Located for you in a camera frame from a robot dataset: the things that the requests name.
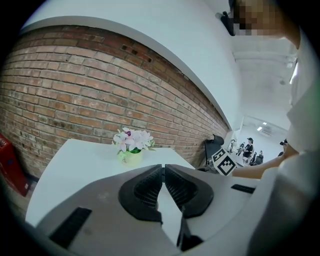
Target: brick wall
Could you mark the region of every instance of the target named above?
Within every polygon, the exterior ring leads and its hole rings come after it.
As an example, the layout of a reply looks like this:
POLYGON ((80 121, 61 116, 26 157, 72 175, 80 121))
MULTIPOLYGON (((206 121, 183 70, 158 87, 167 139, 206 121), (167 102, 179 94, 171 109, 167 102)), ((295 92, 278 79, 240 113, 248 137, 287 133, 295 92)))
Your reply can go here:
POLYGON ((191 164, 204 139, 228 132, 197 86, 130 38, 82 26, 19 38, 0 77, 0 132, 27 172, 40 177, 68 138, 110 144, 123 127, 150 131, 191 164))

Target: red object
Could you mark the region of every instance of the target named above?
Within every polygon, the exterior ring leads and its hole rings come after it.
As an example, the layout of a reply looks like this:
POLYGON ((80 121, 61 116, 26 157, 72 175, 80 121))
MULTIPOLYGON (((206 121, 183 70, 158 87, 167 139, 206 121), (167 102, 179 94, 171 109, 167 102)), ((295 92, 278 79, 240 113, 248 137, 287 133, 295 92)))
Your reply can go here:
POLYGON ((0 171, 9 185, 26 196, 29 184, 17 161, 12 143, 0 134, 0 171))

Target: green pot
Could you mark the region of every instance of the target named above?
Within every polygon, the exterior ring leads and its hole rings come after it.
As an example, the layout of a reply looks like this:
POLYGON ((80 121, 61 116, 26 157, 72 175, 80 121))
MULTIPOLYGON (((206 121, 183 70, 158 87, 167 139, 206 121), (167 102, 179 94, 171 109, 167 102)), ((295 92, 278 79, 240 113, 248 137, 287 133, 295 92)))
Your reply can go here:
POLYGON ((127 167, 137 167, 142 162, 143 151, 139 153, 131 153, 129 151, 120 153, 118 160, 127 167))

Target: ceiling light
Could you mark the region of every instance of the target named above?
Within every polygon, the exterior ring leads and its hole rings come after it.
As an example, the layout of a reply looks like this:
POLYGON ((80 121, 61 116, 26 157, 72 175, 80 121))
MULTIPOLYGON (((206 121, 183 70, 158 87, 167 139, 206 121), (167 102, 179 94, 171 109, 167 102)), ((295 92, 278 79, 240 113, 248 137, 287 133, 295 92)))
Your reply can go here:
POLYGON ((292 82, 293 82, 293 79, 295 78, 295 76, 297 75, 298 73, 298 61, 295 63, 295 66, 294 66, 294 70, 293 70, 293 74, 290 78, 290 85, 292 85, 292 82))

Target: person's arm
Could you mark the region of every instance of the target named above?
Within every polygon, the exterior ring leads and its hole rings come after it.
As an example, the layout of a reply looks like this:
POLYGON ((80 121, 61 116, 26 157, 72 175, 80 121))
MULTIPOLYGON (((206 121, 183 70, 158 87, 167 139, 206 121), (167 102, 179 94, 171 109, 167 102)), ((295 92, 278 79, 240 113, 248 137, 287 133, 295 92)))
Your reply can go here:
POLYGON ((287 145, 285 152, 283 155, 278 156, 268 162, 265 162, 260 165, 254 166, 246 166, 240 167, 233 171, 232 176, 234 177, 242 177, 242 178, 251 178, 251 179, 261 179, 262 175, 264 174, 265 170, 278 167, 283 160, 297 155, 298 152, 294 150, 289 144, 287 145))

